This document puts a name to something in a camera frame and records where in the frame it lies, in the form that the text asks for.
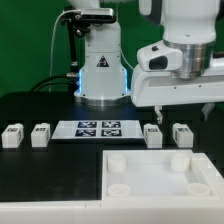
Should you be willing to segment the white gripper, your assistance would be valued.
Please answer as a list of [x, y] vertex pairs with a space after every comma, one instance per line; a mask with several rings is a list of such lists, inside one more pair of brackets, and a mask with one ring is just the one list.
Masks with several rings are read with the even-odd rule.
[[224, 57], [215, 58], [213, 46], [162, 40], [139, 49], [131, 81], [133, 104], [154, 106], [162, 124], [162, 106], [206, 103], [202, 112], [207, 120], [214, 102], [224, 101]]

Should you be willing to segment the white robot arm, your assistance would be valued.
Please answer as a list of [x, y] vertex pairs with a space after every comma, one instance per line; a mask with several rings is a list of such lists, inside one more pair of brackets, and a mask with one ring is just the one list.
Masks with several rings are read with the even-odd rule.
[[99, 106], [130, 96], [137, 107], [224, 101], [224, 58], [214, 53], [223, 0], [138, 0], [140, 14], [164, 33], [137, 51], [128, 93], [113, 10], [101, 7], [101, 0], [67, 1], [77, 34], [85, 37], [78, 101]]

